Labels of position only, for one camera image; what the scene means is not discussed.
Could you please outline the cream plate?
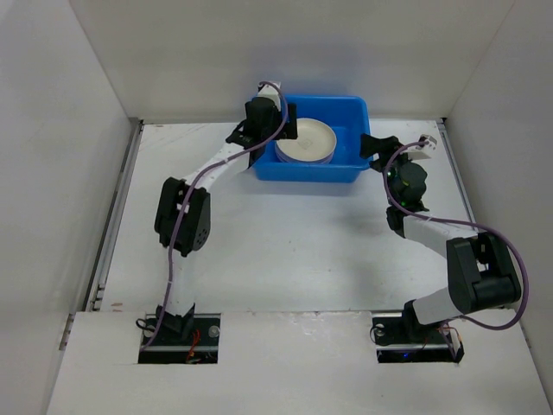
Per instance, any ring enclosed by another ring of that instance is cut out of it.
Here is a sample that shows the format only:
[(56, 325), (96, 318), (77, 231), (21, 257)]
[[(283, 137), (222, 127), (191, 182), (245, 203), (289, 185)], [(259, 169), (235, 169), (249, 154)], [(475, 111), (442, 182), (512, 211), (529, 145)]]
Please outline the cream plate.
[(327, 124), (313, 118), (299, 118), (297, 120), (298, 138), (296, 140), (280, 139), (277, 146), (286, 148), (301, 147), (307, 150), (335, 151), (337, 136)]

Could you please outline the small purple plate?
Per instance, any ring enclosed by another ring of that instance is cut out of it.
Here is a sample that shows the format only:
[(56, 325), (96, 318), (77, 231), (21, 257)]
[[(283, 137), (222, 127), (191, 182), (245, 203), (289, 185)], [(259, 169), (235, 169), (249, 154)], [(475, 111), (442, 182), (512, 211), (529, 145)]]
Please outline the small purple plate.
[(283, 150), (277, 146), (275, 152), (277, 159), (282, 163), (328, 164), (334, 157), (334, 151), (307, 150), (301, 147)]

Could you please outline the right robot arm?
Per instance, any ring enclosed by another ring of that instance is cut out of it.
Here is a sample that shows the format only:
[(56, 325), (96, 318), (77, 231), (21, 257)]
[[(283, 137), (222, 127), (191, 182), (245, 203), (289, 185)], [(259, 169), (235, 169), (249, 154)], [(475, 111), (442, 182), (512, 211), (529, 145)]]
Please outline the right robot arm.
[(444, 331), (452, 320), (471, 321), (474, 312), (516, 303), (517, 314), (496, 328), (509, 329), (519, 322), (529, 300), (528, 271), (504, 234), (466, 220), (435, 217), (423, 205), (428, 174), (418, 160), (428, 158), (434, 147), (428, 135), (410, 144), (401, 144), (395, 136), (360, 137), (360, 156), (383, 177), (389, 228), (447, 263), (446, 287), (407, 302), (393, 323), (401, 342), (422, 341), (434, 331)]

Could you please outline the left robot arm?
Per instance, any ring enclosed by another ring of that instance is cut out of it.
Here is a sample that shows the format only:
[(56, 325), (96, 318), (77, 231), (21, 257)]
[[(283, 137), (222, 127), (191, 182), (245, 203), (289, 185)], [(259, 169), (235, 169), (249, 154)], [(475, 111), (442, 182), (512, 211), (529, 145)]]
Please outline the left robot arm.
[(211, 232), (211, 191), (217, 182), (249, 169), (273, 140), (295, 140), (297, 105), (257, 96), (245, 104), (245, 119), (226, 138), (221, 149), (194, 173), (168, 178), (155, 217), (155, 232), (168, 250), (168, 282), (162, 304), (156, 308), (156, 333), (176, 342), (194, 332), (192, 272), (177, 272), (181, 258), (199, 251)]

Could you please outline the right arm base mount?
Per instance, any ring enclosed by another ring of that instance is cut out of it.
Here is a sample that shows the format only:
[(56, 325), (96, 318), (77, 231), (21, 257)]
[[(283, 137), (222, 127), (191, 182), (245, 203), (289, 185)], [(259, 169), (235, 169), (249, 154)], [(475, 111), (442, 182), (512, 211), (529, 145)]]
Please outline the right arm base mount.
[(456, 328), (438, 324), (410, 334), (399, 312), (373, 314), (370, 337), (381, 364), (459, 364), (465, 355)]

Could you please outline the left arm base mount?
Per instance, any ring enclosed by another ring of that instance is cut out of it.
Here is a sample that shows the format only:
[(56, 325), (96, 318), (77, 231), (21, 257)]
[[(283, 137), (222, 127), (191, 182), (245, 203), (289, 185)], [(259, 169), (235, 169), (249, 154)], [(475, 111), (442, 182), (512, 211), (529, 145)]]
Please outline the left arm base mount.
[(219, 358), (220, 324), (221, 314), (197, 314), (190, 332), (184, 339), (161, 327), (155, 340), (146, 346), (155, 332), (156, 319), (152, 315), (139, 318), (136, 325), (143, 330), (143, 350), (138, 353), (137, 362), (150, 365), (216, 364)]

